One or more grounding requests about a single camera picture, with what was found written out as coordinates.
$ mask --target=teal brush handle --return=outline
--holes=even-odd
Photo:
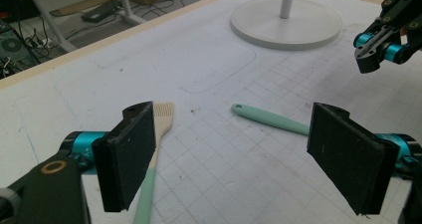
[[[240,104],[232,105],[232,111],[238,115],[261,122],[266,125],[297,132],[303,135],[308,135],[310,133],[310,127],[308,125],[291,120],[273,112],[266,112],[258,108]]]
[[[149,167],[146,171],[145,179],[143,179],[140,188],[139,202],[137,203],[137,209],[133,219],[134,224],[149,224],[151,221],[155,172],[155,167]]]

